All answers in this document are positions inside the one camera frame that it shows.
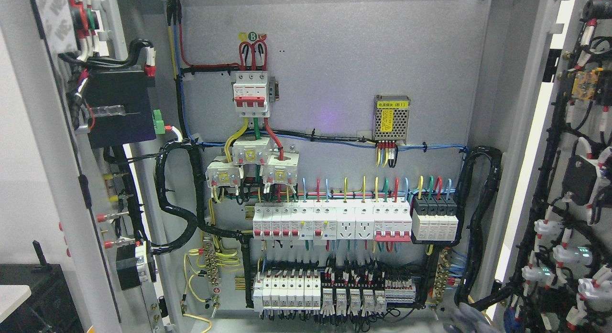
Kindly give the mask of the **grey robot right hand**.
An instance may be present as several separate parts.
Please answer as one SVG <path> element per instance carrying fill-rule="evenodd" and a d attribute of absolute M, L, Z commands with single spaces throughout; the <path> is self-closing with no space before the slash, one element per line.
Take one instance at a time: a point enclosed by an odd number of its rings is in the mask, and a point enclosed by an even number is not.
<path fill-rule="evenodd" d="M 464 302 L 453 309 L 451 322 L 443 327 L 447 333 L 500 333 L 482 312 Z"/>

